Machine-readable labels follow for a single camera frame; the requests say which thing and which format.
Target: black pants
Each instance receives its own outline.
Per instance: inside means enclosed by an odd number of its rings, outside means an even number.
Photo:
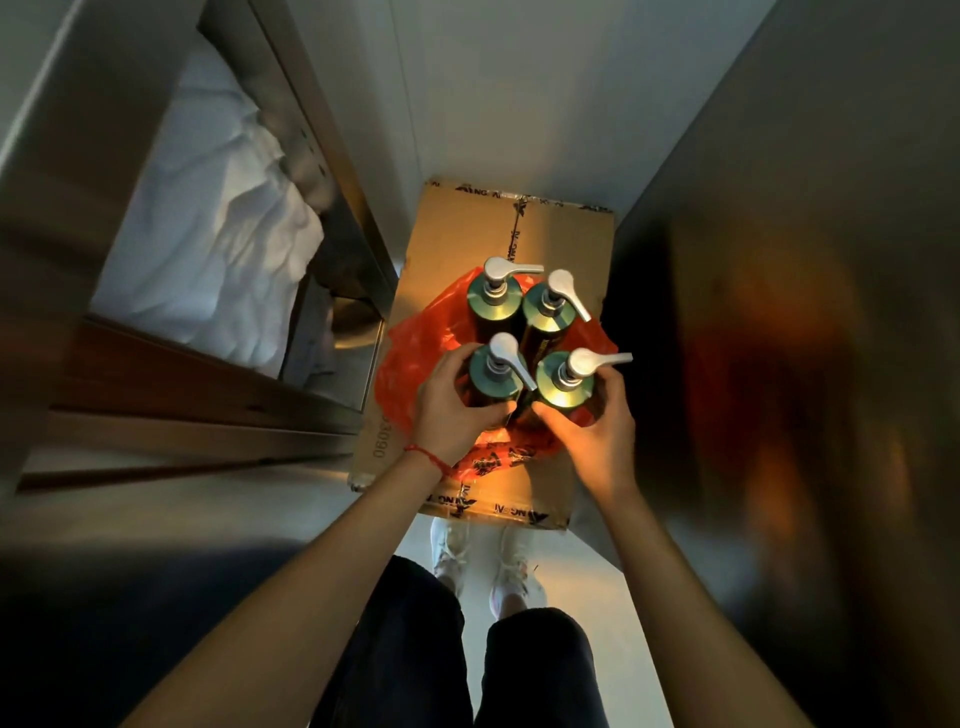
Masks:
[[[311,728],[473,725],[464,616],[428,571],[394,556],[326,687]],[[559,609],[487,634],[478,726],[607,726],[587,635]]]

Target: sneaker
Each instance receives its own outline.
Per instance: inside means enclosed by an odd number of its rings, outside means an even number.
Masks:
[[[521,526],[507,526],[500,537],[500,568],[490,591],[490,609],[500,619],[500,609],[507,595],[518,595],[527,602],[527,553],[533,531]]]
[[[470,524],[464,521],[434,518],[430,523],[433,575],[437,578],[449,579],[453,583],[453,593],[458,599],[464,590],[469,533]]]

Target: cardboard box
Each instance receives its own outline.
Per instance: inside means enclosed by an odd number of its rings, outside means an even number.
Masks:
[[[421,311],[453,280],[492,255],[566,268],[577,293],[600,315],[613,248],[613,214],[604,209],[432,181],[423,190],[387,330]],[[379,368],[391,342],[384,338]],[[363,490],[407,444],[373,397],[350,468],[349,483]],[[446,518],[566,528],[574,497],[573,469],[565,452],[495,471],[475,480],[442,482],[420,509]]]

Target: white wall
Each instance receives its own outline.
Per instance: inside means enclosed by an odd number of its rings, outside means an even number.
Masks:
[[[622,218],[774,0],[288,2],[399,261],[433,175]]]

